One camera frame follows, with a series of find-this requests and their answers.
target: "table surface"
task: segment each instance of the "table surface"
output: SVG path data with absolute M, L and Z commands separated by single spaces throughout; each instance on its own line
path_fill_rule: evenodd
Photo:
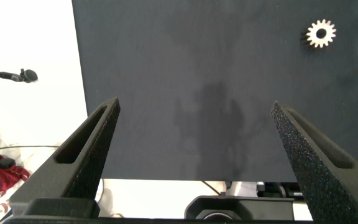
M 296 181 L 291 105 L 358 160 L 358 1 L 73 0 L 88 114 L 118 96 L 103 177 Z M 317 20 L 334 42 L 301 41 Z

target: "white gear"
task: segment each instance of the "white gear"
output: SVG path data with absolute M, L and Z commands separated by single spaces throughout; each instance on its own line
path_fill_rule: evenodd
M 331 24 L 331 21 L 326 22 L 325 19 L 323 19 L 322 22 L 320 20 L 317 21 L 317 24 L 311 24 L 312 27 L 309 28 L 309 32 L 306 34 L 309 36 L 308 41 L 310 41 L 310 45 L 314 45 L 314 47 L 318 47 L 320 45 L 320 48 L 324 47 L 324 44 L 328 46 L 328 42 L 333 41 L 333 37 L 336 35 L 334 34 L 336 29 L 334 28 L 334 24 Z M 317 35 L 317 31 L 319 30 L 325 30 L 326 35 L 322 38 L 319 38 Z

